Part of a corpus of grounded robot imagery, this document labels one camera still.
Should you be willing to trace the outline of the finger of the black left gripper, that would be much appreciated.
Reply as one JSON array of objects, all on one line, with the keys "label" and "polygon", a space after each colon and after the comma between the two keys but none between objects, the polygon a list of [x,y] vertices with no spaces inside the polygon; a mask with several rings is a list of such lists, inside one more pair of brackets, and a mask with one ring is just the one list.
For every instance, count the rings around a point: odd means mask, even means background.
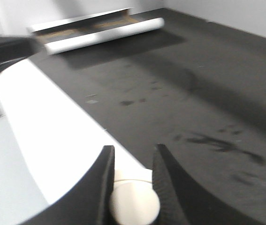
[{"label": "finger of the black left gripper", "polygon": [[0,72],[42,49],[31,37],[0,37]]}]

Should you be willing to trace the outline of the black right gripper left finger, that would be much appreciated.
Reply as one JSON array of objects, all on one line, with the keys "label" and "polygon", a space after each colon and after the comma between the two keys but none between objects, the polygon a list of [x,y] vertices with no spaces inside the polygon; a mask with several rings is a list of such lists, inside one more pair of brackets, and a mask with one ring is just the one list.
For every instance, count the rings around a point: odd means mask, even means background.
[{"label": "black right gripper left finger", "polygon": [[23,225],[108,225],[115,149],[103,147],[87,173],[58,201]]}]

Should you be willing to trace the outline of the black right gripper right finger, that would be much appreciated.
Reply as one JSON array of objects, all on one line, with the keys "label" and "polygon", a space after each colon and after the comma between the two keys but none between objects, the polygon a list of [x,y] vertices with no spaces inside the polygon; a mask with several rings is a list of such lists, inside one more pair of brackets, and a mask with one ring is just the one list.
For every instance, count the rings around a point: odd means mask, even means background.
[{"label": "black right gripper right finger", "polygon": [[203,188],[160,143],[153,155],[152,187],[160,200],[159,225],[261,224]]}]

